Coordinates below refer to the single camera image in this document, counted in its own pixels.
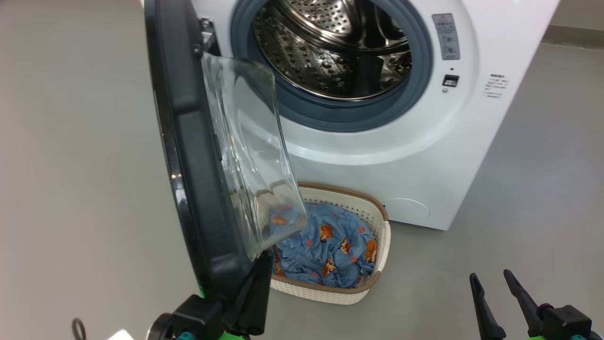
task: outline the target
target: brown basket rim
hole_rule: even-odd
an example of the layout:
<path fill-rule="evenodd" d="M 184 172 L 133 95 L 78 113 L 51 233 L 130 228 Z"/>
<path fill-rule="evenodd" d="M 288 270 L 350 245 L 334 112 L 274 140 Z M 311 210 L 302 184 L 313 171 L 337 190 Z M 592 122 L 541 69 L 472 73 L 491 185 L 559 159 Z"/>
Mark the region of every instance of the brown basket rim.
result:
<path fill-rule="evenodd" d="M 373 196 L 370 196 L 370 195 L 367 195 L 367 194 L 364 194 L 362 192 L 355 191 L 355 190 L 344 189 L 344 188 L 340 188 L 338 186 L 331 186 L 331 185 L 324 185 L 324 184 L 298 182 L 298 186 L 302 187 L 302 188 L 337 192 L 338 194 L 344 194 L 344 195 L 360 198 L 361 200 L 368 201 L 369 203 L 375 205 L 376 208 L 379 210 L 379 212 L 382 214 L 382 218 L 384 219 L 384 221 L 389 220 L 388 212 L 386 211 L 386 208 L 384 207 L 384 205 L 382 203 L 380 203 L 380 201 L 378 201 Z"/>

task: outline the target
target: warning label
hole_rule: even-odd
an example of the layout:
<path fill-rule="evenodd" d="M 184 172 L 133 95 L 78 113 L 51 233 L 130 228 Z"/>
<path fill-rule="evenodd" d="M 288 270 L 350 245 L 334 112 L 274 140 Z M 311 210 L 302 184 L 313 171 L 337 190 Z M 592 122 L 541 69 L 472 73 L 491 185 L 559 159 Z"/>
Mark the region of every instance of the warning label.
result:
<path fill-rule="evenodd" d="M 509 80 L 503 74 L 491 73 L 484 85 L 483 97 L 501 98 L 506 92 Z"/>
<path fill-rule="evenodd" d="M 453 14 L 434 14 L 432 15 L 432 20 L 439 35 L 440 51 L 443 55 L 443 60 L 459 59 L 459 40 L 457 39 L 457 29 L 453 21 Z"/>

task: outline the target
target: front-loading washing machine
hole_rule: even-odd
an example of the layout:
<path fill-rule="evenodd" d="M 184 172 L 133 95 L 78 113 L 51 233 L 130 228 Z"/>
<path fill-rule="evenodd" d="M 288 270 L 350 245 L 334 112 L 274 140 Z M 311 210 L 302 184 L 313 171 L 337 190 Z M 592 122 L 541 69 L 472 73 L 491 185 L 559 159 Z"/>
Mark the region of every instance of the front-loading washing machine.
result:
<path fill-rule="evenodd" d="M 275 74 L 298 181 L 447 230 L 557 0 L 192 0 L 203 44 Z"/>

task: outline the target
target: white plastic basket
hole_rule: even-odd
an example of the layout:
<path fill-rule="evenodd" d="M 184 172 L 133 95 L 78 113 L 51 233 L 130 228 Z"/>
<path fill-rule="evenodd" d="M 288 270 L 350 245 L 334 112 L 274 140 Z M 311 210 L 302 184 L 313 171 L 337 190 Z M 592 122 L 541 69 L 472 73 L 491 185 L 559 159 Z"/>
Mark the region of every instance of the white plastic basket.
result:
<path fill-rule="evenodd" d="M 377 282 L 386 264 L 390 249 L 390 224 L 384 206 L 375 198 L 360 192 L 333 186 L 299 183 L 305 202 L 329 202 L 358 215 L 371 229 L 377 241 L 377 260 L 373 273 L 363 279 L 357 288 L 333 288 L 304 283 L 274 275 L 271 287 L 281 292 L 314 301 L 332 304 L 355 304 L 367 295 Z"/>

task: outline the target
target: blue fabric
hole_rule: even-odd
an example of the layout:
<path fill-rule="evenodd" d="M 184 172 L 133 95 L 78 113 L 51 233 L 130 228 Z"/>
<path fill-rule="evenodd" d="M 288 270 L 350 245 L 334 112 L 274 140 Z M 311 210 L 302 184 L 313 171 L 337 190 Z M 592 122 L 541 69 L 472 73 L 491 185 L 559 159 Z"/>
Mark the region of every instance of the blue fabric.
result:
<path fill-rule="evenodd" d="M 307 283 L 355 288 L 375 265 L 377 243 L 369 228 L 357 215 L 330 203 L 306 203 L 306 208 L 308 226 L 276 245 L 274 273 Z"/>

